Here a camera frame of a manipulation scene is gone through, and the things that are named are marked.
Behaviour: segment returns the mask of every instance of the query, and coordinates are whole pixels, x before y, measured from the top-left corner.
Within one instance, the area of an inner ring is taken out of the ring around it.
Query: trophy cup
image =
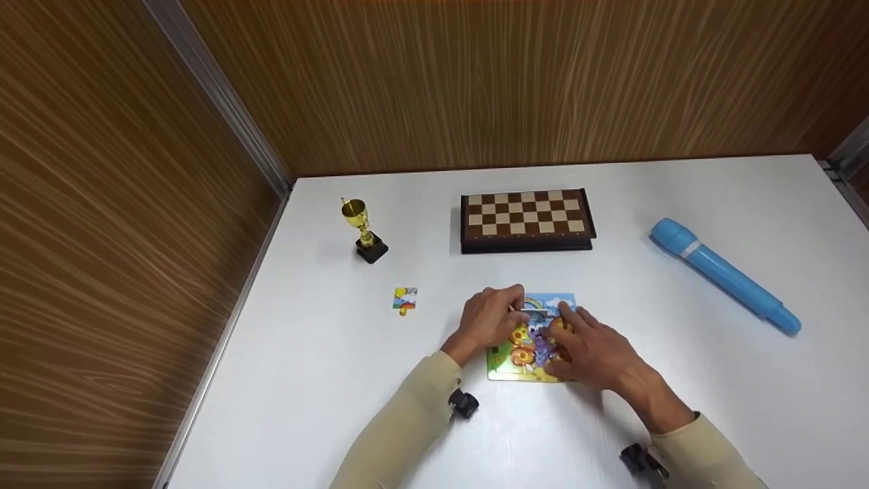
[[[365,209],[365,203],[358,198],[347,200],[344,197],[341,198],[341,203],[341,214],[351,226],[359,230],[356,253],[365,261],[374,263],[389,251],[389,247],[368,228],[368,210]]]

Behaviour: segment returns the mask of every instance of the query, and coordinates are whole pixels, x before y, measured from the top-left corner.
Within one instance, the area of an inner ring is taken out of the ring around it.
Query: wooden wall panel
[[[150,487],[276,195],[138,1],[0,40],[0,486]]]
[[[296,176],[813,152],[863,0],[182,0]]]

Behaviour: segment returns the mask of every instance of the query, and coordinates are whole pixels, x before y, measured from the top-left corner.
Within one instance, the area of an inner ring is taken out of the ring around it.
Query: chessboard
[[[461,196],[461,252],[591,250],[585,189]]]

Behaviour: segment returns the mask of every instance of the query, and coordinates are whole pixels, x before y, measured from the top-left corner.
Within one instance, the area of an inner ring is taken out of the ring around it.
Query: white table
[[[459,253],[459,196],[585,187],[593,251]],[[354,254],[339,197],[389,245]],[[779,297],[789,338],[647,237],[670,217]],[[356,434],[475,291],[572,291],[706,413],[770,487],[865,485],[869,232],[808,156],[300,180],[213,377],[170,489],[326,487]],[[418,309],[391,309],[396,286]],[[406,486],[631,487],[646,435],[612,393],[494,382]]]

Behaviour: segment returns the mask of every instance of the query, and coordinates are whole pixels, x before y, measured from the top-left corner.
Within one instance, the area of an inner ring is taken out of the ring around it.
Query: brown and cream checkered pattern
[[[579,190],[489,193],[468,196],[468,234],[571,236],[587,230]]]

